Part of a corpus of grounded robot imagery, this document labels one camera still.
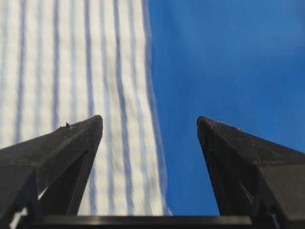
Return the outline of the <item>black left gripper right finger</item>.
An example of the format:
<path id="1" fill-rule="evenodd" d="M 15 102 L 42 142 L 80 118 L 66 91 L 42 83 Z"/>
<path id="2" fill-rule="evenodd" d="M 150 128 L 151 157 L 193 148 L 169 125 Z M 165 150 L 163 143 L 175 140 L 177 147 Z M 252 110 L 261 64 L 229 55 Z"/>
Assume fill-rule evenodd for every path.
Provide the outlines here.
<path id="1" fill-rule="evenodd" d="M 200 116 L 197 136 L 219 213 L 305 226 L 305 155 Z"/>

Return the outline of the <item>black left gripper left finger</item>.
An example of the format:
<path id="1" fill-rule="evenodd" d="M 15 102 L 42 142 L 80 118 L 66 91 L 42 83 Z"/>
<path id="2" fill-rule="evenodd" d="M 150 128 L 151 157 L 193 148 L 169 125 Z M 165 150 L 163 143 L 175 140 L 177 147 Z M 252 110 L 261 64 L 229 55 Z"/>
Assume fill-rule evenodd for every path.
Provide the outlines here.
<path id="1" fill-rule="evenodd" d="M 23 209 L 33 218 L 76 215 L 102 130 L 102 117 L 96 115 L 1 149 L 1 228 L 9 228 Z"/>

